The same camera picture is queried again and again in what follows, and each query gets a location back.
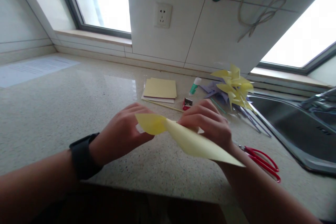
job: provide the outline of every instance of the right hand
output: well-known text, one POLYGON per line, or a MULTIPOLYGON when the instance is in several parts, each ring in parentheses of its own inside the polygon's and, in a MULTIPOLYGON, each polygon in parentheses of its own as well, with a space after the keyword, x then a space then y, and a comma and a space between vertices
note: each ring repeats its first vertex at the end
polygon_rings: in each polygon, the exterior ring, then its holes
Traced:
POLYGON ((178 123, 187 128, 200 127, 204 130, 204 137, 226 151, 232 146, 227 119, 220 115, 209 99, 201 100, 184 112, 178 123))

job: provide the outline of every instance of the white paper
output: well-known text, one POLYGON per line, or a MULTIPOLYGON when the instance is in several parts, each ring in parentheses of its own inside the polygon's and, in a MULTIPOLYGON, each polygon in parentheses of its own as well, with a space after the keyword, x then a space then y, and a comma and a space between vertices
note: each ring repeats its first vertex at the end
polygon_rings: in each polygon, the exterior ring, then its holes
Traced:
POLYGON ((175 99, 165 99, 165 98, 154 98, 154 97, 145 97, 144 94, 142 93, 141 99, 145 100, 152 100, 154 102, 167 102, 167 103, 174 103, 175 99))
POLYGON ((49 56, 0 66, 0 87, 7 88, 77 64, 80 62, 49 56))

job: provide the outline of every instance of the wooden stick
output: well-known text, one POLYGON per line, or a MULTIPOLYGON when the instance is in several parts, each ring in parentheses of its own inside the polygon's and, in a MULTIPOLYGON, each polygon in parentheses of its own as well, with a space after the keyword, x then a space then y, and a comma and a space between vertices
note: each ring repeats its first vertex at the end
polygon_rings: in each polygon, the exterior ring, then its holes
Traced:
POLYGON ((162 107, 166 107, 166 108, 169 108, 169 109, 174 109, 174 110, 176 110, 176 111, 180 111, 180 112, 184 112, 184 110, 180 110, 180 109, 177 109, 177 108, 174 108, 174 107, 170 107, 170 106, 167 106, 167 105, 163 105, 163 104, 161 104, 161 103, 157 103, 157 102, 155 102, 155 101, 150 101, 150 100, 146 100, 146 99, 142 99, 142 100, 145 100, 146 102, 150 102, 150 103, 154 103, 154 104, 156 104, 156 105, 160 105, 160 106, 162 106, 162 107))

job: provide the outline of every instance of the electrical outlet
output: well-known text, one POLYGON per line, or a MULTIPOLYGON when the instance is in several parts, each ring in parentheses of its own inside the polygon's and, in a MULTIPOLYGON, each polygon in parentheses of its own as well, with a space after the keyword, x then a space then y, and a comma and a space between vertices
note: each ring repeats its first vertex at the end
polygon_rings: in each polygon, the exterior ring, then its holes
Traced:
POLYGON ((173 7, 167 3, 157 3, 155 6, 154 26, 159 28, 169 28, 173 7))

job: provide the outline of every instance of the left hand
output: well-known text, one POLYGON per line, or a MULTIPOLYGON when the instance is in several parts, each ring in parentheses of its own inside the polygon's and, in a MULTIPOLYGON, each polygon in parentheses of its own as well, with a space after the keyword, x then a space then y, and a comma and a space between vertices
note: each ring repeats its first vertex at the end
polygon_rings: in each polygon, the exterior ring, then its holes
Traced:
POLYGON ((136 129, 138 121, 135 114, 138 113, 153 112, 139 103, 133 103, 118 112, 90 143, 90 154, 97 165, 110 163, 154 138, 136 129))

